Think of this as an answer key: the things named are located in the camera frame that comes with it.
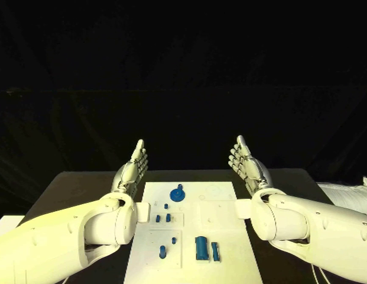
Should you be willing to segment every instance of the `black curtain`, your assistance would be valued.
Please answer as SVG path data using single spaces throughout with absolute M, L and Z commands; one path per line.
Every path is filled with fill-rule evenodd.
M 367 17 L 175 2 L 0 0 L 0 215 L 63 170 L 268 167 L 367 175 Z

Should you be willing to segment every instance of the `dark table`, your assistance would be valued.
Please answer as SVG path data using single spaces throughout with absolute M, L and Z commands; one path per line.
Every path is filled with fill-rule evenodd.
M 288 195 L 332 204 L 305 170 L 272 169 L 269 172 L 275 188 Z M 98 200 L 111 190 L 114 175 L 115 172 L 60 173 L 21 222 L 56 210 Z M 236 198 L 249 198 L 243 181 L 232 170 L 161 170 L 145 173 L 134 200 L 141 201 L 145 182 L 201 181 L 232 182 Z M 263 283 L 315 283 L 311 265 L 262 241 L 253 232 L 249 220 L 245 223 Z M 124 283 L 131 245 L 132 242 L 121 246 L 112 255 L 72 275 L 66 283 Z M 327 273 L 327 277 L 332 284 L 354 283 L 331 273 Z M 325 283 L 318 270 L 317 278 L 319 283 Z

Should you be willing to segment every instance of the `white cable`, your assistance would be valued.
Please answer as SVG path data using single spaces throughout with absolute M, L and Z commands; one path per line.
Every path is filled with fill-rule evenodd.
M 324 276 L 324 279 L 325 279 L 325 281 L 327 281 L 327 284 L 331 284 L 330 281 L 328 281 L 328 278 L 325 277 L 325 273 L 324 273 L 324 271 L 322 271 L 322 268 L 318 267 L 318 269 L 319 269 L 319 271 L 321 271 L 321 274 L 322 274 L 322 276 Z
M 312 265 L 312 264 L 311 264 L 311 268 L 312 268 L 312 274 L 314 274 L 314 278 L 315 278 L 315 283 L 319 284 L 319 283 L 318 283 L 317 274 L 315 274 L 315 270 L 314 270 L 314 265 Z

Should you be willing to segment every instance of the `blue cylinder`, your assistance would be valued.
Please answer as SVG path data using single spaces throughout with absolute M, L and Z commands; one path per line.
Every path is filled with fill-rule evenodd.
M 207 238 L 199 236 L 194 238 L 194 242 L 196 242 L 196 260 L 209 260 Z
M 217 250 L 217 243 L 211 242 L 211 250 L 213 250 L 213 261 L 220 261 L 219 250 Z
M 180 202 L 184 199 L 183 185 L 178 185 L 177 188 L 170 192 L 170 199 L 174 202 Z
M 165 247 L 160 246 L 160 258 L 164 259 L 165 258 Z

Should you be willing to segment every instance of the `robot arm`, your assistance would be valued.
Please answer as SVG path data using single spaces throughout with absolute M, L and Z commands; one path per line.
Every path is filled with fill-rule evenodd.
M 142 140 L 99 200 L 44 214 L 0 236 L 0 283 L 56 283 L 131 241 L 148 203 L 134 203 L 147 169 Z
M 341 277 L 367 283 L 367 215 L 288 196 L 266 186 L 242 137 L 237 142 L 232 152 L 237 155 L 229 157 L 229 163 L 252 189 L 252 199 L 236 201 L 237 217 L 250 218 L 258 237 L 279 250 Z

